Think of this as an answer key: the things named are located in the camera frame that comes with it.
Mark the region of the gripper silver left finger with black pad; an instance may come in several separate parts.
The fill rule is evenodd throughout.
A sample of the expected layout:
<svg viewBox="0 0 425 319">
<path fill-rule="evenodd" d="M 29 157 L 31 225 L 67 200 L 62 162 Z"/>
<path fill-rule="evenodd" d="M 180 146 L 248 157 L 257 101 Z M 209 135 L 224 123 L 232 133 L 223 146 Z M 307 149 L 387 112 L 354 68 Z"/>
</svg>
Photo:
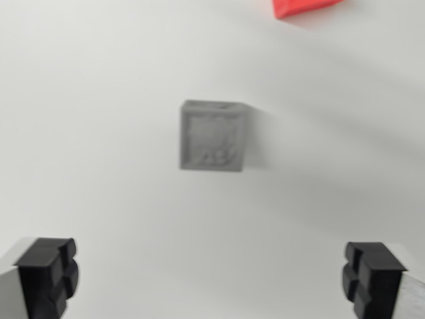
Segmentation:
<svg viewBox="0 0 425 319">
<path fill-rule="evenodd" d="M 23 237 L 1 256 L 1 317 L 59 319 L 76 292 L 73 238 Z"/>
</svg>

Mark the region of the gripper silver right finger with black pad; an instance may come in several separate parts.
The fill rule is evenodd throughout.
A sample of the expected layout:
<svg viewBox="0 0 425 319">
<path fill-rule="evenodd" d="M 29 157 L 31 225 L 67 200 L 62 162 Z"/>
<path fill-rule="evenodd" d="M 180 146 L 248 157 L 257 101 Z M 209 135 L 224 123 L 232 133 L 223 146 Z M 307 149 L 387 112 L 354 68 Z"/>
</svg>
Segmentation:
<svg viewBox="0 0 425 319">
<path fill-rule="evenodd" d="M 341 285 L 357 318 L 423 318 L 424 267 L 399 243 L 348 242 Z"/>
</svg>

